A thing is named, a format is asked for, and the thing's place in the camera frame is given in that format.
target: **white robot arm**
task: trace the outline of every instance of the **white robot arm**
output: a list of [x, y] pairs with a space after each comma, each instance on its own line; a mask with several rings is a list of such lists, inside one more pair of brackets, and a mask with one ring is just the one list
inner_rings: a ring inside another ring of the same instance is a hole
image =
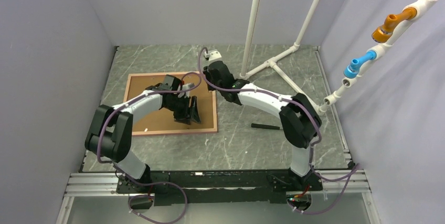
[[[283, 101], [293, 100], [303, 105], [309, 111], [311, 117], [320, 127], [321, 119], [317, 115], [314, 108], [304, 94], [296, 94], [295, 96], [277, 94], [264, 90], [247, 80], [235, 79], [230, 73], [228, 67], [223, 63], [221, 54], [216, 51], [209, 51], [205, 54], [208, 60], [208, 66], [204, 67], [204, 75], [206, 79], [218, 88], [226, 89], [226, 91], [218, 90], [221, 95], [229, 102], [238, 105], [252, 106], [279, 118], [282, 123], [284, 134], [287, 140], [292, 144], [292, 161], [290, 171], [297, 177], [297, 182], [306, 184], [310, 176], [310, 142], [316, 136], [316, 129], [310, 122], [308, 116], [303, 111], [289, 102]], [[209, 90], [215, 90], [214, 87], [208, 85]], [[230, 92], [229, 90], [238, 90], [238, 92]]]
[[[162, 108], [173, 111], [176, 122], [200, 123], [197, 98], [190, 97], [189, 91], [174, 92], [190, 90], [193, 86], [193, 83], [183, 84], [181, 79], [167, 75], [162, 83], [147, 87], [129, 101], [114, 106], [100, 105], [96, 109], [85, 140], [86, 149], [98, 154], [98, 145], [101, 142], [100, 156], [108, 158], [117, 168], [138, 182], [150, 183], [150, 167], [130, 150], [133, 125], [151, 112]], [[106, 127], [106, 130], [101, 138], [103, 127]]]

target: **white pvc pipe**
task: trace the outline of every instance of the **white pvc pipe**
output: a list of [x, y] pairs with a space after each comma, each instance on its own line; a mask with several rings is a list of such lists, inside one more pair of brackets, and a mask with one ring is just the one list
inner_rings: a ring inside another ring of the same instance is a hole
[[306, 15], [306, 19], [304, 20], [304, 23], [303, 23], [303, 26], [301, 27], [300, 33], [298, 34], [298, 37], [296, 38], [296, 41], [294, 43], [294, 45], [297, 47], [297, 49], [300, 47], [301, 39], [303, 38], [303, 35], [306, 32], [306, 29], [308, 28], [309, 22], [312, 19], [312, 15], [314, 15], [315, 9], [317, 8], [319, 1], [320, 0], [312, 1], [311, 8], [309, 8], [309, 12]]
[[[416, 2], [408, 5], [407, 7], [414, 7], [414, 8], [416, 8], [416, 10], [417, 10], [416, 17], [413, 18], [412, 20], [404, 20], [404, 21], [400, 22], [400, 24], [398, 24], [397, 27], [394, 29], [394, 32], [391, 35], [391, 37], [385, 43], [377, 44], [377, 45], [373, 46], [370, 49], [370, 50], [376, 51], [376, 53], [377, 53], [377, 58], [376, 59], [379, 59], [383, 55], [385, 55], [385, 53], [398, 40], [398, 38], [400, 38], [400, 36], [413, 24], [413, 22], [415, 22], [417, 19], [422, 17], [429, 10], [429, 8], [431, 8], [434, 5], [434, 3], [436, 1], [437, 0], [417, 0]], [[358, 78], [362, 77], [365, 74], [365, 72], [374, 63], [375, 63], [375, 60], [368, 61], [368, 62], [364, 63], [362, 65], [362, 67], [360, 68], [360, 72], [358, 73], [357, 77], [352, 79], [352, 80], [354, 80], [354, 82], [351, 82], [351, 85], [348, 88], [350, 88], [358, 80]], [[338, 99], [341, 97], [341, 95], [343, 94], [344, 91], [345, 91], [344, 87], [341, 86], [337, 91], [334, 91], [333, 94], [328, 95], [327, 97], [325, 97], [325, 99], [328, 99], [330, 101], [330, 103], [329, 104], [323, 103], [319, 107], [319, 109], [317, 110], [317, 113], [324, 113], [324, 112], [326, 112], [327, 108], [329, 106], [331, 106], [332, 104], [334, 104], [335, 102], [338, 101]]]
[[295, 52], [297, 50], [298, 50], [298, 47], [296, 47], [295, 45], [291, 46], [288, 50], [282, 52], [281, 54], [279, 54], [279, 55], [277, 55], [275, 57], [270, 58], [270, 60], [272, 60], [273, 62], [277, 62], [277, 61], [281, 60], [282, 58], [290, 55], [291, 53], [293, 53], [293, 52]]
[[393, 35], [385, 42], [386, 45], [392, 46], [398, 38], [412, 25], [412, 21], [404, 20], [400, 22], [394, 29]]
[[295, 52], [296, 50], [297, 50], [297, 48], [295, 46], [291, 46], [289, 49], [287, 49], [286, 51], [280, 53], [279, 55], [274, 56], [274, 57], [268, 59], [263, 64], [257, 66], [256, 68], [250, 70], [249, 72], [247, 72], [246, 79], [250, 78], [254, 74], [256, 74], [259, 71], [263, 70], [264, 68], [270, 67], [272, 62], [277, 62], [278, 60], [280, 60], [280, 59], [284, 58], [285, 56]]
[[255, 28], [255, 22], [257, 20], [259, 3], [260, 3], [260, 0], [252, 0], [252, 7], [250, 9], [249, 26], [247, 27], [246, 45], [244, 46], [244, 55], [242, 57], [242, 65], [241, 65], [241, 73], [240, 73], [241, 78], [246, 77], [247, 62], [249, 61], [250, 46], [252, 45], [253, 30]]
[[312, 101], [312, 99], [306, 93], [304, 93], [304, 91], [300, 87], [298, 87], [298, 85], [295, 84], [295, 82], [293, 82], [292, 79], [289, 78], [289, 76], [285, 72], [283, 72], [283, 70], [281, 70], [281, 68], [278, 67], [278, 65], [276, 63], [273, 64], [271, 67], [272, 67], [272, 69], [274, 69], [281, 76], [281, 78], [283, 78], [292, 87], [293, 90], [295, 90], [298, 93], [302, 93], [303, 95], [305, 95], [308, 98], [309, 102], [311, 102], [311, 104], [314, 107], [315, 111], [318, 110], [319, 106], [314, 101]]
[[259, 71], [263, 70], [264, 68], [267, 68], [269, 66], [268, 62], [263, 62], [261, 65], [257, 66], [256, 68], [250, 70], [246, 73], [246, 79], [249, 79], [254, 74], [258, 73]]

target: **blue faucet handle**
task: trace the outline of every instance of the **blue faucet handle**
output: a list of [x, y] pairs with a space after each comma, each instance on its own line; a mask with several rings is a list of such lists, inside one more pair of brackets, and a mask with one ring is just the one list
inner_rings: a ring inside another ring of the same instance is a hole
[[352, 59], [351, 63], [346, 67], [343, 74], [347, 78], [354, 79], [360, 72], [360, 68], [362, 67], [362, 65], [369, 60], [374, 60], [376, 57], [377, 53], [375, 53], [373, 50], [370, 50], [366, 52], [366, 54], [363, 55], [362, 57], [358, 59]]

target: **white wall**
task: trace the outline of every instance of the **white wall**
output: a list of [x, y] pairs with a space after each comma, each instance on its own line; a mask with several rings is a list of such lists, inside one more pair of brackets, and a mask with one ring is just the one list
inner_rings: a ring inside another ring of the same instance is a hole
[[[91, 0], [112, 41], [244, 44], [252, 0]], [[344, 0], [321, 0], [303, 38], [320, 45]], [[292, 44], [312, 0], [261, 0], [253, 43]]]
[[113, 47], [88, 0], [0, 0], [0, 222], [54, 223]]
[[[416, 0], [346, 0], [322, 43], [331, 89], [371, 33]], [[340, 100], [351, 152], [362, 163], [383, 223], [445, 219], [445, 0], [403, 34]]]

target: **gray marble surface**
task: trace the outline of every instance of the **gray marble surface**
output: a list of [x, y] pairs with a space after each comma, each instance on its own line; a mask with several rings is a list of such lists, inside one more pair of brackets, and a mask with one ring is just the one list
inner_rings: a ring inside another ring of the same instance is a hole
[[[218, 49], [224, 63], [239, 76], [244, 45], [206, 45]], [[252, 45], [249, 68], [288, 49], [288, 45]], [[121, 46], [116, 52], [102, 103], [123, 101], [130, 73], [196, 71], [198, 45]], [[278, 65], [317, 104], [326, 96], [317, 58], [311, 46], [278, 62]], [[255, 85], [281, 94], [295, 94], [272, 69], [265, 69], [249, 79]], [[251, 123], [280, 125], [274, 116], [249, 106], [229, 103], [217, 94], [218, 133], [133, 137], [132, 150], [152, 170], [216, 170], [288, 168], [291, 144], [282, 131], [253, 129]], [[331, 110], [322, 116], [323, 141], [315, 147], [317, 168], [345, 168], [343, 144]], [[87, 153], [84, 171], [110, 171]]]

